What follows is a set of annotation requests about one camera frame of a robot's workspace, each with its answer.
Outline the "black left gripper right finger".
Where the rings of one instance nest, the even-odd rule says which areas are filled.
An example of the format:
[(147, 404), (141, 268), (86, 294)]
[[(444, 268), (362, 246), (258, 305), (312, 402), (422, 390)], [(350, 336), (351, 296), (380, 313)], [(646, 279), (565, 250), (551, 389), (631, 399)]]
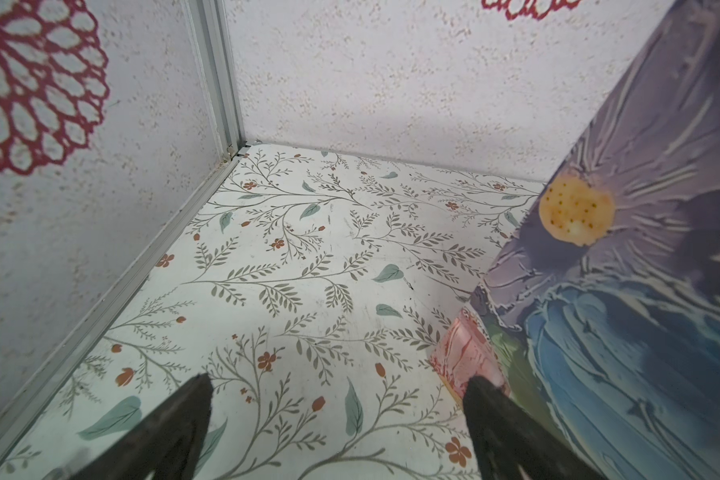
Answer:
[(603, 477), (488, 379), (469, 379), (462, 406), (483, 479)]

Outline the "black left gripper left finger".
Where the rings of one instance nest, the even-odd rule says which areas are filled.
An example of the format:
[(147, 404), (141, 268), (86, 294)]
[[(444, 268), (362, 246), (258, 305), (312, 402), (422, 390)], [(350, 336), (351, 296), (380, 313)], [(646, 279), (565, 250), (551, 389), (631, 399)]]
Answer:
[(213, 386), (196, 375), (74, 479), (192, 479), (208, 433)]

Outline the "floral white paper bag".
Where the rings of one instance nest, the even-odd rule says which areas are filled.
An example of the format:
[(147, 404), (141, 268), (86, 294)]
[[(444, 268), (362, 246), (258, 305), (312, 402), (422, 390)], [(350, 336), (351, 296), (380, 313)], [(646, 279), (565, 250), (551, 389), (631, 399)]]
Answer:
[(429, 358), (609, 479), (720, 479), (720, 1), (676, 1)]

